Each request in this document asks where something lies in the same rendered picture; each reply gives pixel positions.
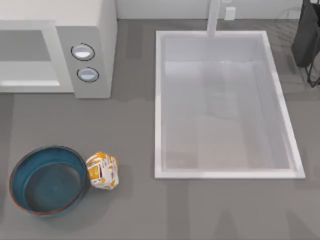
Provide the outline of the blue bowl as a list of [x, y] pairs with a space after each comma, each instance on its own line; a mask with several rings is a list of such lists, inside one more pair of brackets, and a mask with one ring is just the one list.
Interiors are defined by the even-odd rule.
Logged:
[[91, 188], [85, 161], [61, 145], [32, 150], [16, 163], [9, 177], [12, 201], [24, 212], [56, 217], [76, 207]]

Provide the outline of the white sink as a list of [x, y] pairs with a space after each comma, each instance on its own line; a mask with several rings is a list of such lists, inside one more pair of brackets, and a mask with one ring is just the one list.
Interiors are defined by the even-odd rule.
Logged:
[[155, 36], [156, 179], [304, 179], [264, 30]]

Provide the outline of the tall white tap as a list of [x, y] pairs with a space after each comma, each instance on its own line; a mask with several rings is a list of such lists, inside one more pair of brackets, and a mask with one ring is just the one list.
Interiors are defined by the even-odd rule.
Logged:
[[219, 11], [221, 6], [221, 0], [210, 0], [208, 8], [208, 19], [206, 33], [209, 37], [214, 37], [217, 28], [217, 22], [219, 18]]

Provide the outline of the small microwave knob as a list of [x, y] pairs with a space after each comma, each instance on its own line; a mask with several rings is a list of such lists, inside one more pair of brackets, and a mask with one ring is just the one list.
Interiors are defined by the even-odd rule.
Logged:
[[81, 81], [85, 83], [93, 83], [100, 77], [99, 72], [92, 67], [78, 69], [76, 75]]

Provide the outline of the white wall socket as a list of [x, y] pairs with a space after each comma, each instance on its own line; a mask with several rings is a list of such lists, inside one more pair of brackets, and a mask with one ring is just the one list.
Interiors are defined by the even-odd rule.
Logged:
[[225, 8], [225, 21], [233, 21], [236, 19], [236, 8], [233, 6], [228, 6]]

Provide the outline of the white and yellow packet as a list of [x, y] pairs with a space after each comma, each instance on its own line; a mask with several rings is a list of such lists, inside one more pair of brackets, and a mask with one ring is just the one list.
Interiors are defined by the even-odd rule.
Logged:
[[106, 152], [96, 152], [85, 161], [90, 184], [111, 191], [120, 182], [118, 160]]

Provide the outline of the large microwave knob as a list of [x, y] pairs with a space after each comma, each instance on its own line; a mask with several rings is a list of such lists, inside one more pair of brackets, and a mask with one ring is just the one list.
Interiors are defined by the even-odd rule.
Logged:
[[70, 52], [79, 61], [90, 61], [95, 56], [95, 50], [86, 43], [72, 46]]

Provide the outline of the pale microwave oven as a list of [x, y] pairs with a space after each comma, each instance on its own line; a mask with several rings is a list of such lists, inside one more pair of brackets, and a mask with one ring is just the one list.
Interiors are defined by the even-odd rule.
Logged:
[[[115, 0], [0, 0], [0, 93], [72, 93], [78, 99], [111, 96], [117, 43]], [[71, 47], [90, 45], [80, 61]], [[83, 82], [77, 70], [99, 72]]]

